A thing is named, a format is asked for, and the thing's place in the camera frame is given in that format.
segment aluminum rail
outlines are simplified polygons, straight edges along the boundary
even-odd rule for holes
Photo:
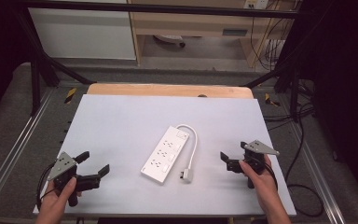
[[[50,96],[54,92],[54,89],[48,89],[46,93],[44,94],[42,98],[42,104],[39,108],[39,110],[36,112],[36,114],[29,118],[27,124],[25,125],[24,129],[22,130],[19,138],[17,139],[16,143],[8,153],[5,161],[3,162],[1,168],[0,168],[0,192],[5,185],[11,171],[13,170],[14,166],[16,165],[17,160],[19,159],[22,151],[24,150],[25,146],[28,143],[28,140],[30,139],[32,133],[34,132],[34,129],[43,116],[43,113],[45,112]]]
[[[286,96],[279,94],[280,102],[286,113],[289,112],[289,102]],[[298,123],[291,122],[292,130],[295,134],[295,139],[300,143],[301,139],[301,128]],[[330,219],[332,224],[344,224],[345,219],[342,216],[341,210],[339,209],[336,199],[330,188],[328,187],[327,181],[324,178],[321,168],[319,168],[318,163],[312,155],[310,146],[307,143],[307,140],[304,139],[303,147],[301,148],[301,155],[307,168],[310,172],[310,177],[313,184],[315,185],[316,190],[319,193],[319,196],[324,202],[324,211]]]
[[[94,10],[94,11],[124,11],[124,12],[152,12],[173,14],[196,14],[235,17],[256,18],[283,18],[297,19],[303,16],[312,16],[311,12],[260,10],[228,7],[186,7],[164,6],[146,4],[121,4],[121,3],[94,3],[94,2],[68,2],[49,0],[16,0],[12,4],[17,7],[54,8],[71,10]]]

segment floor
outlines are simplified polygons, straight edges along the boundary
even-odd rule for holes
[[[258,63],[255,68],[249,68],[243,53],[239,50],[238,40],[185,37],[185,42],[186,47],[182,49],[179,46],[161,43],[149,36],[146,39],[144,59],[139,66],[134,62],[119,61],[66,60],[66,64],[72,66],[81,75],[105,82],[191,83],[230,86],[245,84],[269,70],[268,67],[264,68],[264,64],[261,63]],[[262,58],[262,62],[269,63],[266,57]],[[58,89],[52,90],[54,91],[51,95],[52,100],[49,105],[46,105],[43,117],[40,118],[37,127],[31,131],[32,136],[24,142],[22,154],[13,161],[16,165],[11,168],[7,167],[10,175],[1,180],[0,223],[33,223],[30,211],[34,205],[30,198],[34,197],[34,183],[22,180],[38,179],[38,174],[41,173],[39,170],[43,170],[45,167],[43,164],[48,163],[51,158],[55,158],[57,150],[61,146],[60,141],[65,137],[65,130],[70,126],[68,121],[76,112],[76,105],[80,100],[79,95],[87,90],[87,87],[75,83],[66,75],[60,74],[60,77],[62,84]],[[253,90],[265,116],[286,114],[283,106],[277,106],[277,104],[283,103],[282,98],[286,96],[274,93],[272,87],[275,81],[276,79],[272,78]],[[63,104],[67,92],[74,86],[78,87],[78,91],[72,104]],[[266,93],[269,93],[270,101],[273,104],[266,104]],[[307,101],[307,96],[300,97],[300,103],[304,104]],[[12,153],[11,149],[21,134],[22,128],[26,125],[30,111],[29,67],[24,65],[16,71],[15,78],[0,103],[0,167],[5,162],[7,155]],[[333,161],[331,150],[324,138],[324,132],[315,120],[313,117],[304,118],[307,143],[314,149],[312,153],[324,173],[324,178],[335,196],[346,223],[358,223],[358,186],[348,167],[343,163]],[[279,158],[284,171],[287,170],[295,156],[297,148],[296,127],[291,125],[293,124],[284,122],[267,124],[274,147],[281,148],[281,151],[286,154]],[[290,182],[314,188],[315,182],[312,181],[307,162],[303,158],[301,155],[296,163]],[[317,199],[309,192],[296,189],[293,190],[293,194],[292,197],[300,208],[311,213],[318,210]],[[307,217],[299,214],[297,217],[293,217],[292,221],[294,223],[330,223],[326,213],[320,217]],[[95,220],[88,220],[88,223],[95,222]],[[250,221],[247,217],[235,218],[234,222],[241,224]]]

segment power strip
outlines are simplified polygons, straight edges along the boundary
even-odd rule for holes
[[[170,126],[145,163],[141,173],[163,184],[188,137],[188,133]]]
[[[248,9],[266,9],[269,0],[246,0],[243,8]]]

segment white table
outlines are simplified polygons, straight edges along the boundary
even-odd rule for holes
[[[199,135],[193,160],[194,180],[182,182],[194,137],[190,133],[164,185],[145,177],[141,168],[168,126],[185,123]],[[272,147],[257,100],[172,96],[84,95],[62,151],[75,157],[80,175],[110,173],[98,189],[83,192],[65,213],[83,217],[236,217],[263,214],[247,179],[226,170],[220,151],[243,159],[240,141],[258,139]],[[270,156],[279,194],[289,216],[296,214],[275,156]]]

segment hand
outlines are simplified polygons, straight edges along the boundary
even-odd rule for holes
[[[76,178],[72,177],[71,180],[63,188],[60,195],[57,195],[54,189],[54,182],[49,181],[46,192],[48,193],[42,202],[39,215],[36,219],[36,224],[56,224],[60,223],[65,210],[66,202],[74,192],[76,187]]]
[[[265,155],[264,158],[266,160],[266,164],[271,166],[269,157]],[[267,170],[264,170],[260,175],[258,175],[245,161],[240,161],[240,166],[244,174],[251,178],[255,185],[258,203],[264,213],[266,213],[268,223],[291,223],[286,210],[284,210],[281,198],[279,197],[271,174]]]

